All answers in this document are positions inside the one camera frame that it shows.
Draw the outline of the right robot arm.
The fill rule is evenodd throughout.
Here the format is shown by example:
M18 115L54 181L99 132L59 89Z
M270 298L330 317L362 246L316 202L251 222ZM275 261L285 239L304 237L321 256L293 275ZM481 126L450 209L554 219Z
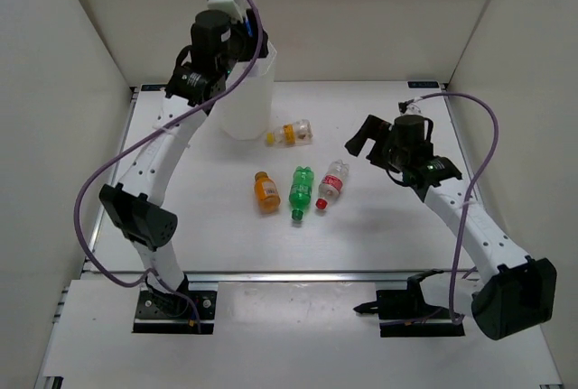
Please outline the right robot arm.
M536 260L516 245L467 191L459 169L434 154L434 123L419 115L399 116L393 123L368 116L346 142L353 156L367 141L367 158L399 185L411 189L452 233L461 239L479 279L462 279L441 270L410 277L400 303L410 320L438 309L473 318L481 332L498 340L540 325L552 317L557 272L546 258Z

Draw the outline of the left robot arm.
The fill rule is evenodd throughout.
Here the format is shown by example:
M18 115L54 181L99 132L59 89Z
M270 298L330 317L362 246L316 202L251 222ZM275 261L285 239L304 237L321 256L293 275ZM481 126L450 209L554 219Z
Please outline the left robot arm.
M100 202L131 242L147 270L153 304L172 318L192 317L188 280L177 263L172 237L178 218L163 208L172 174L211 109L201 104L225 92L239 63L268 55L268 36L254 10L239 20L205 10L191 26L191 42L177 55L156 120L158 135L140 149L116 185L105 185Z

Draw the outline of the white octagonal plastic bin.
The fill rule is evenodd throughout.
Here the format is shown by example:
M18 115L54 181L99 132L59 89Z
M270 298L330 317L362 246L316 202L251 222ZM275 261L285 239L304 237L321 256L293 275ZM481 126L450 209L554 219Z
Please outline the white octagonal plastic bin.
M239 141L258 139L269 127L277 51L263 33L260 57L241 83L213 107L219 127Z

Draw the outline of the clear bottle red label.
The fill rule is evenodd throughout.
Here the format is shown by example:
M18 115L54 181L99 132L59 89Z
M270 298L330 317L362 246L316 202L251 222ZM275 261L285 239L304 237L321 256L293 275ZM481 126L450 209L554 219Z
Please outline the clear bottle red label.
M318 198L315 202L315 207L318 210L324 211L337 201L349 177L349 173L350 166L344 163L343 160L331 163L318 187Z

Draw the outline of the clear bottle yellow cap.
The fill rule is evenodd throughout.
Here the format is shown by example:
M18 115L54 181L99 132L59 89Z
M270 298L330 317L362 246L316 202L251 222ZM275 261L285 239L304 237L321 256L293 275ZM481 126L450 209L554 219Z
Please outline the clear bottle yellow cap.
M311 123L307 119L281 125L266 134L268 146L290 147L308 144L312 141Z

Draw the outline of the green plastic bottle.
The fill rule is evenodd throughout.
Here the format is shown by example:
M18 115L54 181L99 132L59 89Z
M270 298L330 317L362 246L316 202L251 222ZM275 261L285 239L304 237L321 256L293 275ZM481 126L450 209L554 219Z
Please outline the green plastic bottle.
M314 172L310 167L298 166L295 169L289 193L293 222L301 222L311 204L313 181Z

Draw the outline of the orange plastic bottle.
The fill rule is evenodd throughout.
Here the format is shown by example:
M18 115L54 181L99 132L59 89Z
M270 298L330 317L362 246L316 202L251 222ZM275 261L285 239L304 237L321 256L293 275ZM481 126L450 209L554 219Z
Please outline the orange plastic bottle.
M281 199L278 189L266 172L256 173L254 192L258 208L262 214L272 214L279 209Z

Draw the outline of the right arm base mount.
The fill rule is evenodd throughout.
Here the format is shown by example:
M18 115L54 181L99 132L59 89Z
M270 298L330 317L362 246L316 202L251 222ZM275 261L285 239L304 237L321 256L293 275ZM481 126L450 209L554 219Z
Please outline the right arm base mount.
M362 315L377 315L382 338L457 338L465 335L463 324L453 324L449 311L427 304L421 291L421 282L442 274L429 270L410 276L404 290L381 288L374 301L353 308Z

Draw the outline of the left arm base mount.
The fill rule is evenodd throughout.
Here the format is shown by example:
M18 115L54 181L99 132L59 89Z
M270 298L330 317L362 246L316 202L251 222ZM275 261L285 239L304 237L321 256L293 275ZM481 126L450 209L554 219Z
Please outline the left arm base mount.
M183 282L177 292L189 299L160 292L148 283L140 288L133 332L159 335L212 335L216 316L216 286Z

